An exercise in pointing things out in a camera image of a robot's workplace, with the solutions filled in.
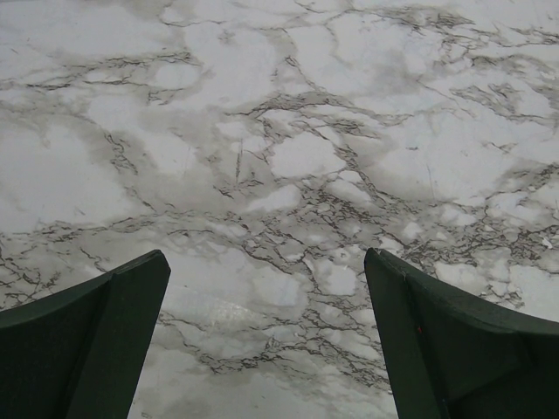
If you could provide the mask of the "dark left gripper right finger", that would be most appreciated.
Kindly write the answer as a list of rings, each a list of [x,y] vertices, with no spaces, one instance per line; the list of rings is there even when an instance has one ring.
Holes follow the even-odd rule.
[[[556,418],[558,325],[433,278],[386,250],[364,259],[400,418]]]

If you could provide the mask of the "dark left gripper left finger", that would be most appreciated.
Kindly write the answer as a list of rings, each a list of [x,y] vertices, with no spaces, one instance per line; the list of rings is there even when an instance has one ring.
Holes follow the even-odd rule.
[[[155,250],[3,310],[1,416],[127,417],[170,273]]]

